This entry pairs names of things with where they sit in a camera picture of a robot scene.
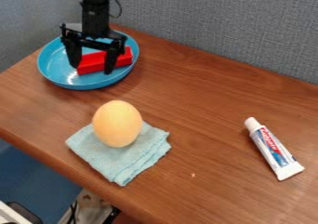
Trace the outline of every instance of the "blue plate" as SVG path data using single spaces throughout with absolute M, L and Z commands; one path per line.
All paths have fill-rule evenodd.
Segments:
M 76 69 L 68 63 L 64 45 L 58 37 L 44 46 L 38 55 L 37 68 L 40 73 L 54 85 L 68 89 L 88 90 L 110 85 L 131 72 L 139 56 L 136 42 L 127 34 L 124 35 L 128 38 L 125 45 L 132 48 L 132 65 L 116 68 L 108 75 L 102 72 L 77 75 Z M 100 39 L 98 41 L 105 43 L 112 42 L 109 39 Z M 96 50 L 86 47 L 81 51 L 82 54 L 96 52 Z

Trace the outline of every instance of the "brown egg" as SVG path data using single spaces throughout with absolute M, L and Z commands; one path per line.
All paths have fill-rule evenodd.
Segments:
M 137 109 L 128 102 L 112 100 L 98 107 L 92 124 L 98 140 L 118 148 L 135 141 L 143 119 Z

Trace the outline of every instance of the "red object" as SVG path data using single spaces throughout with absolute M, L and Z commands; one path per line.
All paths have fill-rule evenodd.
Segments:
M 82 75 L 89 72 L 101 72 L 104 70 L 104 58 L 106 52 L 98 51 L 81 56 L 81 61 L 77 67 L 77 74 Z M 121 67 L 132 64 L 132 49 L 125 46 L 125 53 L 116 59 L 114 67 Z

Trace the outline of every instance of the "white toothpaste tube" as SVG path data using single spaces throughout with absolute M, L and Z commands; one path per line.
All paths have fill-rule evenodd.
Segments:
M 244 121 L 244 125 L 249 131 L 249 137 L 276 174 L 277 180 L 300 173 L 304 167 L 296 162 L 267 127 L 260 125 L 253 117 Z

